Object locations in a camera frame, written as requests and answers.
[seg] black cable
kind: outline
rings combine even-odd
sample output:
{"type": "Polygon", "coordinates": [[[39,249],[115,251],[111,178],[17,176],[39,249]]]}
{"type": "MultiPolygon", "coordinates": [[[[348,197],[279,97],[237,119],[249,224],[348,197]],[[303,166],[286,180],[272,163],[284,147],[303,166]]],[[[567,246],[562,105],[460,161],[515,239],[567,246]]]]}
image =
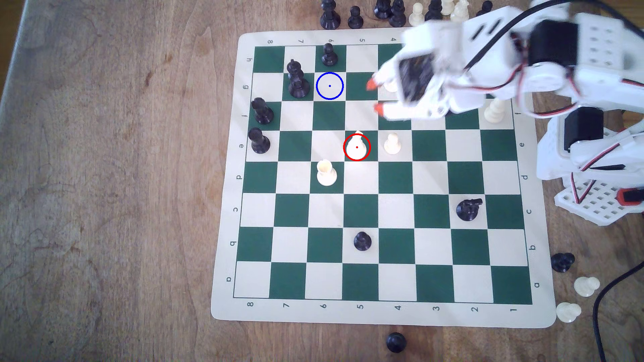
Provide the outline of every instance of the black cable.
{"type": "Polygon", "coordinates": [[[606,285],[606,288],[602,289],[599,295],[597,295],[597,299],[595,299],[595,304],[592,306],[592,330],[595,332],[595,342],[597,342],[597,349],[600,351],[600,361],[601,362],[606,362],[606,355],[603,352],[603,345],[601,343],[601,337],[600,337],[600,326],[597,321],[597,312],[600,309],[600,302],[601,299],[608,293],[608,291],[613,288],[617,283],[621,282],[622,280],[628,278],[629,276],[635,274],[638,272],[640,269],[644,268],[644,262],[641,262],[639,265],[637,265],[635,268],[625,272],[621,276],[619,276],[617,279],[613,280],[610,282],[608,285],[606,285]]]}
{"type": "Polygon", "coordinates": [[[469,61],[468,65],[465,66],[464,70],[467,71],[470,68],[474,66],[474,64],[478,63],[481,58],[492,48],[492,46],[499,40],[505,33],[507,33],[514,25],[517,25],[521,20],[525,19],[526,17],[543,10],[545,8],[549,8],[550,6],[554,5],[559,5],[559,4],[565,4],[565,3],[589,3],[592,5],[597,6],[598,8],[601,8],[611,16],[613,16],[616,19],[619,19],[624,22],[624,26],[629,29],[630,31],[634,32],[639,36],[640,38],[644,39],[644,32],[638,28],[635,24],[633,24],[630,20],[626,19],[624,15],[621,15],[617,10],[611,8],[610,6],[604,4],[603,2],[599,0],[550,0],[546,1],[544,3],[541,3],[539,5],[535,5],[531,7],[530,9],[522,12],[521,14],[517,15],[514,19],[510,20],[509,23],[507,23],[501,30],[499,30],[493,37],[490,39],[490,41],[483,47],[481,50],[478,51],[478,53],[472,58],[472,60],[469,61]]]}

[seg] table surface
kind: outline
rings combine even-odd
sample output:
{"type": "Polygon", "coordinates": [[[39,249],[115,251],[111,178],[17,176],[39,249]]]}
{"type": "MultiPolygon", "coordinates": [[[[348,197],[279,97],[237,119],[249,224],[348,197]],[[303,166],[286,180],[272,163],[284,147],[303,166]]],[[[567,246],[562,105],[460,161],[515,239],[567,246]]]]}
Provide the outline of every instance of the table surface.
{"type": "MultiPolygon", "coordinates": [[[[373,1],[338,1],[348,9],[373,1]]],[[[480,8],[472,1],[470,14],[480,8]]],[[[495,1],[495,7],[527,1],[495,1]]],[[[411,2],[408,1],[407,14],[411,2]]],[[[318,1],[30,0],[0,106],[0,359],[226,361],[592,361],[594,297],[644,258],[644,222],[597,227],[554,206],[544,182],[551,252],[570,324],[484,329],[218,321],[210,314],[239,36],[315,30],[318,1]],[[391,354],[384,339],[402,332],[391,354]]],[[[539,95],[538,110],[567,99],[539,95]]],[[[618,128],[616,112],[609,124],[618,128]]],[[[539,136],[546,122],[537,121],[539,136]]],[[[644,273],[604,298],[611,361],[644,359],[644,273]]]]}

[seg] chessboard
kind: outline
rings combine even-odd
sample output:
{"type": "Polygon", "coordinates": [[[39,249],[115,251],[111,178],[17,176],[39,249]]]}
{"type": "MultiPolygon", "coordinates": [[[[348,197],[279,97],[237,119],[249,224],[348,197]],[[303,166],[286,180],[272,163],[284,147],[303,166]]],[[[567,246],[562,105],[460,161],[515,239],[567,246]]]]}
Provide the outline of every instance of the chessboard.
{"type": "Polygon", "coordinates": [[[544,328],[555,304],[535,120],[508,102],[502,122],[483,109],[390,122],[395,100],[365,85],[398,52],[404,29],[248,33],[240,37],[214,263],[217,319],[544,328]],[[331,43],[338,62],[321,62],[331,43]],[[310,92],[289,93],[301,64],[310,92]],[[274,112],[254,118],[251,100],[274,112]],[[266,153],[251,149],[259,127],[266,153]],[[361,131],[368,156],[345,155],[361,131]],[[383,144],[395,132],[402,145],[383,144]],[[337,181],[322,186],[329,160],[337,181]],[[469,222],[459,202],[480,198],[469,222]],[[364,231],[366,251],[354,247],[364,231]]]}

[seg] black pawn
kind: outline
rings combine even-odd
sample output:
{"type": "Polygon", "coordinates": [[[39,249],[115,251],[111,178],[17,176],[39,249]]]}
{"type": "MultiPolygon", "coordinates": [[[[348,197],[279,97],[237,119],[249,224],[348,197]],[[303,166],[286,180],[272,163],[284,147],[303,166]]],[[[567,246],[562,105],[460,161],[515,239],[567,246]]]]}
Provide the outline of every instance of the black pawn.
{"type": "Polygon", "coordinates": [[[407,339],[398,332],[393,332],[387,336],[387,348],[393,353],[400,353],[407,347],[407,339]]]}
{"type": "Polygon", "coordinates": [[[483,1],[483,5],[481,5],[481,10],[477,12],[477,16],[487,14],[490,11],[492,11],[492,2],[490,0],[485,0],[483,1]]]}
{"type": "Polygon", "coordinates": [[[251,102],[251,106],[255,111],[255,120],[259,124],[269,124],[273,120],[273,110],[266,105],[262,98],[255,98],[251,102]]]}
{"type": "Polygon", "coordinates": [[[354,238],[354,247],[360,251],[365,251],[371,247],[371,236],[366,232],[359,232],[354,238]]]}
{"type": "Polygon", "coordinates": [[[573,263],[574,255],[571,252],[558,252],[550,257],[550,265],[556,272],[567,272],[573,263]]]}
{"type": "Polygon", "coordinates": [[[333,51],[331,43],[324,44],[324,55],[322,55],[322,64],[325,66],[334,66],[337,63],[337,54],[333,51]]]}
{"type": "Polygon", "coordinates": [[[374,14],[380,20],[389,19],[392,16],[391,0],[377,0],[375,2],[374,14]]]}
{"type": "Polygon", "coordinates": [[[456,206],[456,215],[463,221],[472,221],[477,217],[480,205],[483,205],[483,200],[480,198],[463,200],[456,206]]]}
{"type": "Polygon", "coordinates": [[[320,17],[320,25],[325,30],[335,30],[340,26],[340,15],[336,12],[336,2],[334,0],[322,0],[322,9],[324,13],[320,17]]]}
{"type": "Polygon", "coordinates": [[[389,25],[394,28],[400,28],[407,23],[407,17],[404,15],[403,0],[393,0],[392,16],[389,18],[389,25]]]}
{"type": "Polygon", "coordinates": [[[266,153],[270,148],[270,141],[268,137],[261,134],[261,130],[257,127],[251,128],[248,131],[248,138],[252,141],[251,148],[255,153],[266,153]]]}
{"type": "Polygon", "coordinates": [[[349,20],[347,21],[349,24],[349,28],[351,29],[362,28],[362,25],[365,24],[365,20],[360,16],[360,8],[356,5],[351,6],[351,10],[349,10],[349,12],[351,13],[349,20]]]}

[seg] red circle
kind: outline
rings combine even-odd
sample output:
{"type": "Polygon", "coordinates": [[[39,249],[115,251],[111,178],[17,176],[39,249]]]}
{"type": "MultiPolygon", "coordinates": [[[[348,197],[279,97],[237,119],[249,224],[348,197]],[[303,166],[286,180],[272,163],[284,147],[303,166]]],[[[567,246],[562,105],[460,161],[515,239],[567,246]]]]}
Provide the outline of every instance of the red circle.
{"type": "Polygon", "coordinates": [[[367,158],[367,156],[371,153],[371,141],[369,141],[369,138],[367,138],[367,137],[366,137],[365,135],[363,135],[363,134],[360,134],[360,133],[354,133],[353,135],[349,135],[349,137],[345,138],[345,142],[342,144],[342,150],[345,152],[345,156],[346,156],[348,159],[353,160],[353,161],[362,161],[362,160],[364,160],[365,158],[367,158]],[[359,135],[359,136],[364,137],[364,138],[365,138],[365,140],[366,140],[366,143],[368,143],[368,144],[369,144],[369,149],[367,150],[366,155],[365,155],[363,158],[360,158],[359,160],[356,160],[355,158],[351,158],[351,157],[349,157],[349,155],[347,155],[347,153],[346,153],[346,142],[347,142],[351,137],[353,137],[353,136],[355,136],[355,135],[359,135]]]}

